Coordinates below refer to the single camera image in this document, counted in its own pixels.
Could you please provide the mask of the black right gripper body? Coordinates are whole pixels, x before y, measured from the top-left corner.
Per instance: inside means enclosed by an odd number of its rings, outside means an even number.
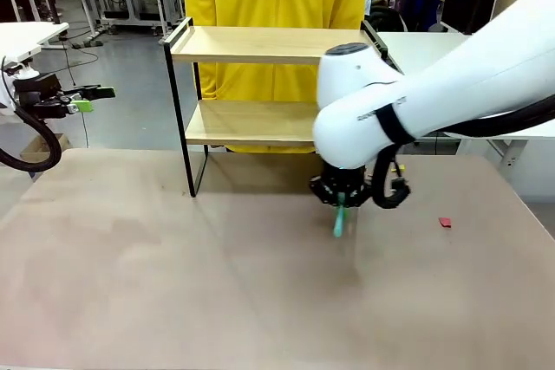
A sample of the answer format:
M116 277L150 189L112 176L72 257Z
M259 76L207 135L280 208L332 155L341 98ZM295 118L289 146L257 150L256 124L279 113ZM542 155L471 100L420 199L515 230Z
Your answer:
M310 179L311 191L320 199L369 199L371 183L366 179L366 168L342 169L324 164L319 175Z

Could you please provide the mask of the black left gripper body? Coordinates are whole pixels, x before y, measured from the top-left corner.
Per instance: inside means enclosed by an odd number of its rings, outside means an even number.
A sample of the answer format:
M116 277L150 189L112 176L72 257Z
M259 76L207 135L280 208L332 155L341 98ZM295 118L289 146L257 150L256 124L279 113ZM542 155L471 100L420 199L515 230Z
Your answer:
M19 106L39 120L62 119L70 114L71 99L55 74L15 80L15 91Z

